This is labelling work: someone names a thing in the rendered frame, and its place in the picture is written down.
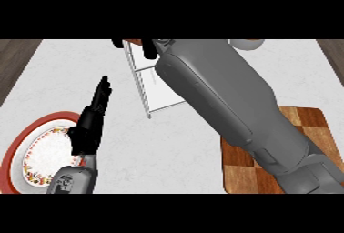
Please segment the checkered wooden cutting board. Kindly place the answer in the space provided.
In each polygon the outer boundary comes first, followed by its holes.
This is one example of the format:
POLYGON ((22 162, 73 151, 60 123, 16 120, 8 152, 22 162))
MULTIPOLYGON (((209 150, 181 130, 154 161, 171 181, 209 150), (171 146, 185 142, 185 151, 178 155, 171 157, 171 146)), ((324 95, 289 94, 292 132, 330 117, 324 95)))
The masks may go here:
POLYGON ((219 142, 230 194, 344 194, 344 161, 317 108, 283 106, 262 148, 219 142))

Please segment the red rimmed floral plate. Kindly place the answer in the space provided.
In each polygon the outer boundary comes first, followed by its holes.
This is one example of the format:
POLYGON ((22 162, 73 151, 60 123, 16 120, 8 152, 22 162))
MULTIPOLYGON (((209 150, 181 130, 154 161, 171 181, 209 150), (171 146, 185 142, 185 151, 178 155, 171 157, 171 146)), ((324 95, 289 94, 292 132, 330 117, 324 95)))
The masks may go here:
POLYGON ((13 139, 0 167, 0 192, 44 194, 53 175, 63 166, 73 166, 67 129, 79 115, 60 111, 38 118, 13 139))

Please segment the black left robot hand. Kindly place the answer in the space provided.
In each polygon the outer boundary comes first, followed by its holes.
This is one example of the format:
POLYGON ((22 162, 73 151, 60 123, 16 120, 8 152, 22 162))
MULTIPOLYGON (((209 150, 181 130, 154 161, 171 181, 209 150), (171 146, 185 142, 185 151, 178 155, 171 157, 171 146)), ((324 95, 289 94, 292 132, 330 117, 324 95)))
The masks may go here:
POLYGON ((91 104, 82 109, 76 126, 67 129, 72 156, 97 153, 110 93, 110 83, 107 77, 103 76, 97 83, 91 104))

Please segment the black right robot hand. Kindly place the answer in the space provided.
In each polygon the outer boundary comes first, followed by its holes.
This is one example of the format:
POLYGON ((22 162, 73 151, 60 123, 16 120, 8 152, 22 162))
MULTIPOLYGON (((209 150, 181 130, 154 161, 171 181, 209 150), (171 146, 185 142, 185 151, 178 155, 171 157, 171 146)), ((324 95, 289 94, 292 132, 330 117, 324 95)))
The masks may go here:
MULTIPOLYGON (((112 44, 116 48, 123 47, 123 39, 113 39, 112 44)), ((153 40, 151 39, 141 39, 141 51, 143 51, 143 57, 146 59, 156 59, 156 48, 153 45, 153 40)))

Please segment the pale grey round object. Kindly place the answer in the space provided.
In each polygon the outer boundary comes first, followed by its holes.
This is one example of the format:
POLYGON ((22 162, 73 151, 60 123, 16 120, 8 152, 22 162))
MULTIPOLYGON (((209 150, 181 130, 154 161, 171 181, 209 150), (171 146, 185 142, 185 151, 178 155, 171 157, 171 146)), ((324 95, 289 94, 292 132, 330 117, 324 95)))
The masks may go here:
POLYGON ((231 39, 230 45, 239 50, 250 51, 261 47, 262 39, 231 39))

